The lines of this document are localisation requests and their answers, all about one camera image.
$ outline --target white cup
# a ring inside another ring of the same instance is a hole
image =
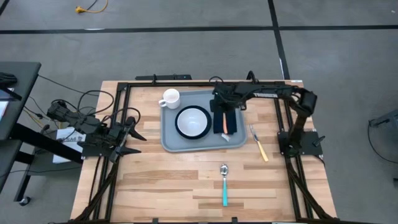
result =
[[[175,109],[180,106],[180,93],[175,89],[168,89],[163,93],[163,100],[159,100],[159,106],[167,106],[170,109]]]

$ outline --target yellow fork handle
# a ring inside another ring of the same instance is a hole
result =
[[[264,150],[262,149],[261,143],[258,141],[257,144],[259,145],[259,149],[262,155],[262,158],[264,159],[264,161],[268,162],[268,157],[267,154],[264,152]]]

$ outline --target yellow cable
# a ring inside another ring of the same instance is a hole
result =
[[[83,9],[83,8],[80,7],[80,6],[77,6],[76,9],[75,9],[75,12],[76,12],[76,13],[82,13],[82,12],[99,13],[99,12],[104,11],[104,10],[106,9],[106,6],[108,6],[108,0],[106,0],[106,3],[105,3],[104,8],[102,8],[102,9],[99,10],[99,11],[91,11],[91,10]]]
[[[34,121],[36,121],[36,122],[38,122],[39,124],[41,124],[42,126],[44,126],[44,124],[41,122],[41,121],[39,121],[38,119],[36,119],[35,117],[33,117],[28,111],[26,111],[26,110],[24,110],[27,114],[28,114],[28,116],[30,116],[30,118],[32,118]]]

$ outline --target wooden table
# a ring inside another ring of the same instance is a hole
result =
[[[103,82],[101,89],[116,94],[118,82]],[[302,86],[302,82],[287,82]],[[247,101],[244,112],[248,141],[237,149],[169,153],[160,144],[160,108],[158,101],[167,87],[133,87],[129,106],[141,112],[136,129],[147,142],[127,139],[127,147],[139,149],[141,154],[124,156],[120,160],[118,180],[111,222],[240,222],[294,221],[292,200],[284,158],[279,153],[274,100],[254,98]],[[209,89],[209,87],[177,87],[177,90]],[[122,108],[124,95],[119,108]],[[111,100],[100,94],[97,110]],[[281,103],[285,127],[287,119]],[[112,108],[97,117],[111,114]],[[135,116],[129,111],[128,116]],[[249,130],[253,124],[259,140],[269,157],[262,160],[256,142]],[[306,128],[313,128],[309,118]],[[336,216],[323,164],[313,156],[302,156],[308,189],[331,216]],[[97,158],[84,161],[76,192],[71,218],[87,206]],[[227,163],[229,206],[222,206],[222,178],[220,165]],[[302,216],[305,217],[302,195],[298,197]],[[104,214],[101,204],[100,218]]]

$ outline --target gray tray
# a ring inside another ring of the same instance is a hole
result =
[[[211,90],[181,91],[181,105],[174,110],[167,107],[161,108],[161,143],[169,152],[188,152],[210,149],[226,149],[241,147],[247,140],[246,128],[242,111],[236,110],[236,124],[238,131],[231,135],[229,142],[225,141],[221,134],[213,133],[213,113],[210,111],[210,100],[214,98]],[[182,137],[175,129],[175,117],[186,106],[197,105],[206,109],[211,116],[211,129],[209,133],[200,139],[189,140]]]

